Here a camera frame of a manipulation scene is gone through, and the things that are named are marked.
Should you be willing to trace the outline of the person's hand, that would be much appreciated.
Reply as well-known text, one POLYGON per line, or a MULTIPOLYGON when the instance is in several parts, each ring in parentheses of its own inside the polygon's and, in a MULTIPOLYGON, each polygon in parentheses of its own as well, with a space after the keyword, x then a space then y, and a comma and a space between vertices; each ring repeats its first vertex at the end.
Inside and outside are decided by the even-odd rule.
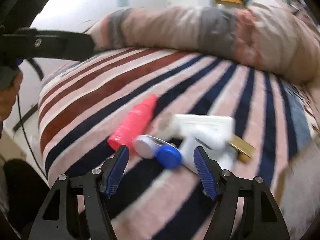
POLYGON ((7 119, 12 111, 13 105, 16 101, 16 96, 20 90, 21 83, 23 81, 23 74, 19 72, 13 81, 13 85, 1 92, 1 107, 0 117, 1 121, 7 119))

